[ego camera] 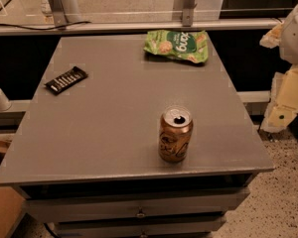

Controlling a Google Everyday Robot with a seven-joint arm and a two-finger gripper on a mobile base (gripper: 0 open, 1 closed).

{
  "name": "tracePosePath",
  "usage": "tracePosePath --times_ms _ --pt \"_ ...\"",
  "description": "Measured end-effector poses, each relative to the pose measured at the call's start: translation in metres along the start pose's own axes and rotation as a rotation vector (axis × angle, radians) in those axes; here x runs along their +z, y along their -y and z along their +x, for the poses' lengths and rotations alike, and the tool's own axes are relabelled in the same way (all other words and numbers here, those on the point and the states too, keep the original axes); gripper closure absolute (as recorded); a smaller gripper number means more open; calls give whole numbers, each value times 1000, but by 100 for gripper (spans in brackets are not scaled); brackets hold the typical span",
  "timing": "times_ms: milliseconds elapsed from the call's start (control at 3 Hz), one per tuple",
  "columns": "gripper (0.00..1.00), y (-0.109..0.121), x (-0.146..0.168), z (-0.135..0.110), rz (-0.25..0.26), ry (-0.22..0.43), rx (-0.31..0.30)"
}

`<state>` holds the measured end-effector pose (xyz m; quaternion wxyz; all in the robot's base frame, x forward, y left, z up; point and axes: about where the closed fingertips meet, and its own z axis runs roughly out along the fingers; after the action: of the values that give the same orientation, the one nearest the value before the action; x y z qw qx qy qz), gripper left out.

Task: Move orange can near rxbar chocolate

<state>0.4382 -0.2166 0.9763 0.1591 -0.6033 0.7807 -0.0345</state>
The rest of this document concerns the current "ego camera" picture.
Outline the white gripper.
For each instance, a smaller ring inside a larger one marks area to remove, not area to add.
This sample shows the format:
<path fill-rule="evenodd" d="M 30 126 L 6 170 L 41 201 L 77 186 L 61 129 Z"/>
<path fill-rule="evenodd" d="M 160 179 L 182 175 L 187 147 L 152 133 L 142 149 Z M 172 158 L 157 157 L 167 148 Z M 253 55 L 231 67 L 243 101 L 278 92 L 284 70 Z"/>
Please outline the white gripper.
<path fill-rule="evenodd" d="M 298 64 L 298 4 L 280 23 L 262 36 L 259 44 L 273 49 L 279 46 L 280 56 Z M 284 130 L 298 115 L 298 65 L 285 73 L 276 72 L 272 79 L 270 102 L 260 129 L 268 133 Z"/>

